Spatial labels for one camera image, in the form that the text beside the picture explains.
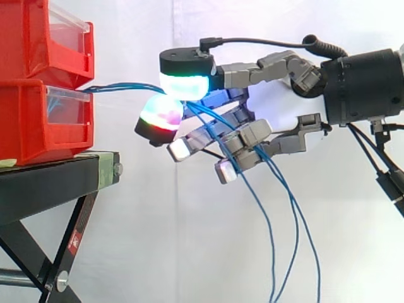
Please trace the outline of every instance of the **green tape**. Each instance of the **green tape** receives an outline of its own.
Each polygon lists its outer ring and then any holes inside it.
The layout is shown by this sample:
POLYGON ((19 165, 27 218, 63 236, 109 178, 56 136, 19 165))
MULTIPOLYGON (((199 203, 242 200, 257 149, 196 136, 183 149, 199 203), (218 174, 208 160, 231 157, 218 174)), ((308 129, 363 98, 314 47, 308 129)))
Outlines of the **green tape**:
POLYGON ((76 157, 98 156, 98 190, 112 185, 114 182, 114 153, 108 151, 91 151, 76 157))
POLYGON ((17 164, 17 159, 0 160, 0 169, 6 168, 6 167, 13 167, 16 164, 17 164))

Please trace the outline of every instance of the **metal rod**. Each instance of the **metal rod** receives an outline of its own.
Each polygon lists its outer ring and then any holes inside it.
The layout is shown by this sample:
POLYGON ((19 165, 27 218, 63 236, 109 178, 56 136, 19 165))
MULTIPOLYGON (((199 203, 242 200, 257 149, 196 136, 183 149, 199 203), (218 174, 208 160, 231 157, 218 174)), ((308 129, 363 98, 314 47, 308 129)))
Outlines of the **metal rod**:
POLYGON ((29 277, 20 270, 0 269, 0 285, 36 288, 29 277))

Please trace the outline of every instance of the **black cable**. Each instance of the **black cable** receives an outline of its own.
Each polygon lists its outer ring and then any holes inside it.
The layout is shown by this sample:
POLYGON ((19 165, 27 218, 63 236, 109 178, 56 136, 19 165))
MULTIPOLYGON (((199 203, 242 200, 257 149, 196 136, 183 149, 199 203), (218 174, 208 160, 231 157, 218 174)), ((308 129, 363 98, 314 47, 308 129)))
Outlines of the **black cable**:
POLYGON ((348 128, 351 131, 351 133, 353 134, 353 136, 355 137, 356 141, 358 141, 361 149, 364 151, 366 157, 369 159, 370 163, 372 164, 372 166, 374 167, 374 169, 377 172, 377 175, 381 175, 383 174, 383 172, 381 171, 381 169, 377 166, 376 161, 372 158, 371 153, 369 153, 369 151, 367 150, 365 144, 362 142, 362 140, 359 138, 358 134, 355 132, 355 130, 353 129, 351 124, 348 124, 348 128))
POLYGON ((253 44, 264 44, 264 45, 272 45, 272 46, 280 46, 280 47, 290 47, 294 49, 304 49, 306 47, 314 45, 313 43, 307 44, 295 44, 288 42, 280 42, 266 39, 254 39, 254 38, 227 38, 222 40, 223 44, 226 43, 253 43, 253 44))
POLYGON ((352 128, 357 134, 359 134, 367 144, 377 153, 377 155, 380 157, 380 159, 386 164, 386 166, 389 168, 389 170, 397 170, 398 166, 385 154, 385 152, 378 150, 376 145, 372 142, 372 140, 367 137, 363 131, 361 131, 359 128, 357 128, 355 125, 352 123, 347 124, 349 128, 352 128))
POLYGON ((348 53, 345 52, 341 47, 323 42, 315 35, 305 36, 302 43, 307 45, 307 47, 305 47, 306 51, 316 56, 329 58, 331 60, 348 56, 348 53))
POLYGON ((402 131, 404 130, 404 125, 402 124, 383 124, 384 131, 402 131))
POLYGON ((216 157, 216 158, 218 158, 220 160, 223 160, 225 158, 225 157, 219 155, 218 153, 214 153, 213 151, 207 150, 206 148, 202 149, 202 152, 204 152, 204 153, 206 153, 208 155, 214 156, 214 157, 216 157))
POLYGON ((201 51, 206 52, 214 47, 223 45, 226 43, 253 43, 253 44, 264 44, 280 47, 288 47, 291 49, 305 49, 306 47, 313 46, 314 44, 295 44, 280 41, 272 41, 265 39, 254 39, 254 38, 204 38, 199 41, 199 48, 201 51))

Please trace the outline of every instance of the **led light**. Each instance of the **led light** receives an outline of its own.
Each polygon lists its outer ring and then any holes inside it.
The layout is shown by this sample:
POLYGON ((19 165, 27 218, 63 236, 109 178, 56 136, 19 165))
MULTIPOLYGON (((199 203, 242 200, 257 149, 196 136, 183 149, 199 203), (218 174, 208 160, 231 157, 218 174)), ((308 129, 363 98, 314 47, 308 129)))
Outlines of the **led light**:
POLYGON ((209 91, 209 77, 176 77, 160 73, 160 84, 172 98, 184 101, 201 100, 209 91))
POLYGON ((181 102, 168 95, 152 97, 140 113, 140 118, 158 128, 177 131, 184 115, 181 102))

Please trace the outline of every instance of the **glowing dome sensor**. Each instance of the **glowing dome sensor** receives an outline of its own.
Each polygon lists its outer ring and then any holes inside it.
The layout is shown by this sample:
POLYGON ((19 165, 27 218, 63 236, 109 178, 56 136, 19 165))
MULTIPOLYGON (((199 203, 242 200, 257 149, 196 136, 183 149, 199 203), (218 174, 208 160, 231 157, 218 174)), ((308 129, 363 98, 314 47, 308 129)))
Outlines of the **glowing dome sensor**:
POLYGON ((210 89, 213 56, 198 48, 165 50, 160 54, 160 84, 167 95, 184 101, 201 100, 210 89))
POLYGON ((160 85, 164 92, 173 98, 184 101, 198 101, 209 92, 209 77, 178 77, 160 74, 160 85))
POLYGON ((134 131, 154 146, 171 143, 183 115, 184 107, 180 101, 159 94, 147 101, 134 131))

